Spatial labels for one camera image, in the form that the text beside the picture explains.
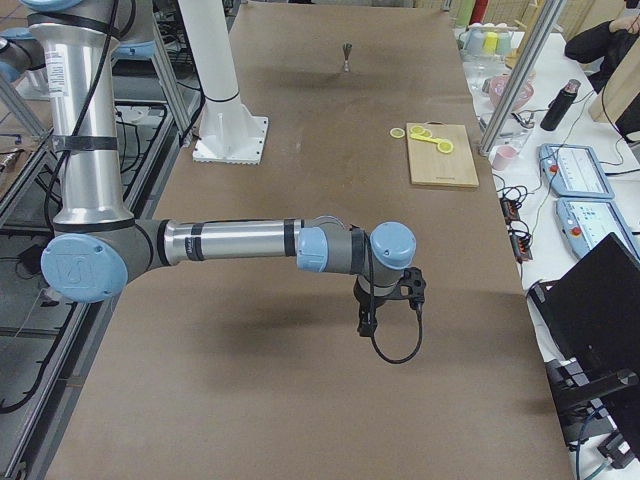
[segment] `brown table surface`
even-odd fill
[[[270,118],[263,160],[183,151],[157,218],[404,222],[429,282],[423,349],[382,362],[355,332],[354,278],[292,259],[151,272],[121,298],[48,478],[572,478],[488,163],[478,189],[411,186],[388,135],[441,121],[478,140],[446,14],[250,3],[232,45],[243,101]],[[383,349],[407,353],[413,312],[379,316]]]

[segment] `pink cup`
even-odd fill
[[[494,170],[504,170],[517,156],[518,151],[511,145],[500,145],[496,149],[496,155],[493,157],[491,166]]]

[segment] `light blue joint cap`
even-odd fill
[[[122,43],[115,52],[113,58],[117,60],[148,60],[156,53],[154,41],[142,43]]]
[[[75,7],[84,0],[20,0],[25,7],[36,12],[59,12]]]
[[[0,60],[0,75],[9,83],[13,83],[20,78],[20,72],[2,60]]]
[[[416,253],[416,237],[398,222],[385,222],[371,232],[371,248],[378,261],[391,270],[404,270]]]
[[[40,265],[54,290],[81,303],[100,302],[119,294],[129,277],[122,257],[109,244],[78,233],[51,240]]]
[[[329,260],[329,244],[320,227],[300,229],[297,255],[296,263],[300,270],[324,272]]]
[[[35,40],[36,38],[31,35],[31,32],[26,27],[7,28],[0,32],[0,37],[4,37],[7,40]]]

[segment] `white pillar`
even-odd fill
[[[191,50],[207,96],[193,159],[260,163],[269,125],[242,104],[221,0],[179,0]]]

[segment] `red object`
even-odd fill
[[[488,6],[489,0],[476,0],[476,4],[473,7],[473,12],[471,13],[471,20],[469,20],[469,25],[471,25],[472,23],[482,23],[484,14],[487,12]]]

